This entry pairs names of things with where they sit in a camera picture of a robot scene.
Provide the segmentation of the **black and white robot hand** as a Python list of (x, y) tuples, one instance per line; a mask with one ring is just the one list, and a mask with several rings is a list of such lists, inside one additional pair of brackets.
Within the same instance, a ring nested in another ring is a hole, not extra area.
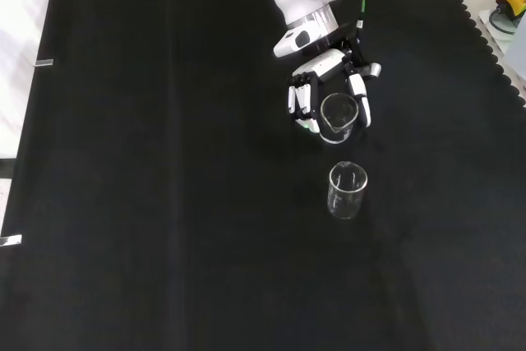
[(358, 102), (358, 117), (364, 127), (371, 126), (371, 109), (365, 81), (381, 74), (381, 65), (367, 62), (358, 53), (358, 44), (346, 39), (342, 48), (331, 48), (301, 65), (288, 80), (288, 113), (309, 132), (321, 132), (317, 104), (322, 86), (330, 78), (345, 76), (348, 92)]

